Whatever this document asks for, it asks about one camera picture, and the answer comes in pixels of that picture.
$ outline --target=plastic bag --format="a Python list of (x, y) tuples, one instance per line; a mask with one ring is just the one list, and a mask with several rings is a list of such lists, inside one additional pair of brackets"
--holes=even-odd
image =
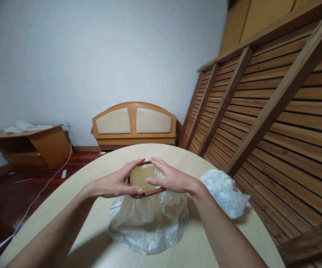
[[(165, 178), (158, 168), (147, 168), (150, 165), (134, 169), (130, 181), (137, 181), (137, 177), (143, 180), (150, 176)], [(143, 183), (146, 182), (137, 181), (144, 191), (151, 190), (148, 189), (149, 184)], [(164, 191), (140, 199), (125, 195), (115, 198), (110, 207), (108, 234), (132, 251), (144, 255), (157, 254), (181, 240), (188, 220), (187, 197), (184, 194)]]
[(213, 198), (231, 219), (242, 216), (250, 196), (236, 192), (235, 181), (218, 169), (211, 169), (201, 176)]

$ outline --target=wooden floor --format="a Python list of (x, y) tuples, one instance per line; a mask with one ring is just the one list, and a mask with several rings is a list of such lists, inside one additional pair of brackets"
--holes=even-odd
[[(65, 180), (98, 157), (100, 157), (98, 152), (82, 152), (72, 156), (67, 166), (63, 168), (67, 170), (66, 178), (61, 178), (61, 172), (55, 176), (36, 203), (31, 207), (24, 222)], [(0, 176), (0, 243), (14, 233), (28, 206), (63, 164), (55, 169), (16, 168), (12, 172), (13, 174)], [(0, 249), (0, 254), (7, 245), (8, 243)]]

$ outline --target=round table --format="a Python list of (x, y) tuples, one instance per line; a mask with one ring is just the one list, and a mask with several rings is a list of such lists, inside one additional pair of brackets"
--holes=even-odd
[[(189, 151), (164, 144), (138, 144), (110, 152), (76, 172), (40, 205), (3, 252), (0, 267), (6, 266), (87, 183), (118, 170), (128, 161), (143, 157), (149, 160), (151, 156), (196, 178), (215, 168)], [(182, 240), (168, 250), (150, 256), (130, 251), (107, 235), (113, 200), (96, 200), (62, 267), (218, 267), (191, 198), (187, 200), (190, 221)], [(235, 223), (269, 267), (285, 267), (265, 226), (249, 204)]]

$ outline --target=bed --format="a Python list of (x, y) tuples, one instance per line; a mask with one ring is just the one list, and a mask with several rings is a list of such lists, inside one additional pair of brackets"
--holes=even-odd
[(91, 133), (101, 150), (116, 150), (140, 143), (175, 146), (181, 126), (175, 115), (147, 102), (114, 105), (93, 119)]

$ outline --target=hand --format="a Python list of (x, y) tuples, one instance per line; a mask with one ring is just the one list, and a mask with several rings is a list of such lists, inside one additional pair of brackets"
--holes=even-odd
[(161, 169), (165, 179), (147, 178), (146, 182), (151, 185), (161, 186), (167, 190), (176, 193), (194, 192), (200, 181), (174, 167), (166, 164), (163, 160), (152, 157), (151, 163)]
[(131, 171), (144, 161), (145, 158), (126, 163), (121, 169), (89, 183), (86, 186), (88, 188), (87, 191), (92, 197), (101, 196), (105, 198), (142, 194), (140, 187), (127, 186), (125, 182)]

